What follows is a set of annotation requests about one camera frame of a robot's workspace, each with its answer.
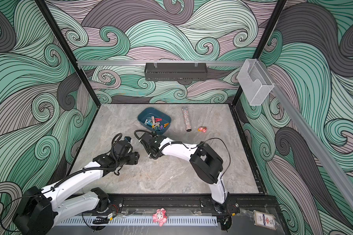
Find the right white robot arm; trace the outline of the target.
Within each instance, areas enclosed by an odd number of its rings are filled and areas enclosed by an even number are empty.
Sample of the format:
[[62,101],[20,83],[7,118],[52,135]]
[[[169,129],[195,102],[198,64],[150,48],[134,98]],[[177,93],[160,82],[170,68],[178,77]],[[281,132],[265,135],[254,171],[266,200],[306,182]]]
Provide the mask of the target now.
[[209,185],[213,201],[219,205],[226,203],[228,192],[223,182],[223,159],[207,142],[185,144],[147,131],[140,137],[135,134],[135,137],[153,160],[168,155],[189,162],[198,177]]

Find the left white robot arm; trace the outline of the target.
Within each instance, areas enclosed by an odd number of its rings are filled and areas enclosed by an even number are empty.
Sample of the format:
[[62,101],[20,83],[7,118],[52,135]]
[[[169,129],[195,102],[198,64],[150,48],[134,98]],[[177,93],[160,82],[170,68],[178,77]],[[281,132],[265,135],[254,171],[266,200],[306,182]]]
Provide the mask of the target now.
[[82,169],[64,179],[45,186],[27,190],[12,221],[23,235],[45,235],[58,223],[86,211],[105,213],[109,209],[109,196],[100,188],[71,197],[86,185],[114,172],[124,165],[136,165],[138,152],[131,152],[119,159],[101,154]]

